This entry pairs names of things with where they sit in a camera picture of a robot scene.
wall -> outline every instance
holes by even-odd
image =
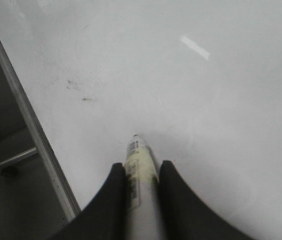
[[[0,140],[0,162],[34,143],[24,128]],[[0,176],[0,240],[41,240],[67,223],[39,155],[17,165],[15,178]]]
[[[0,39],[82,208],[139,133],[282,239],[281,1],[0,0]]]

marker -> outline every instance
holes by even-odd
[[[158,174],[150,148],[139,135],[127,147],[126,240],[166,240],[157,193]]]

smudge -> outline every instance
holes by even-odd
[[[84,98],[82,98],[82,101],[91,101],[92,100],[92,98],[90,98],[90,97],[84,97]]]
[[[82,32],[84,29],[86,29],[87,27],[89,27],[90,24],[86,25],[84,28],[82,28],[79,32]]]
[[[71,89],[75,89],[75,90],[79,90],[79,86],[78,83],[75,81],[71,81],[71,80],[66,80],[67,81],[67,89],[71,90]]]

marker label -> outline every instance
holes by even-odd
[[[127,178],[127,209],[134,209],[141,204],[140,198],[140,177],[139,177],[139,160],[131,159],[126,166]]]
[[[128,150],[127,150],[127,159],[137,152],[137,148],[139,147],[139,141],[133,141],[130,143]]]

whiteboard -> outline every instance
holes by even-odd
[[[140,134],[216,213],[282,239],[282,2],[0,0],[0,39],[81,208]]]

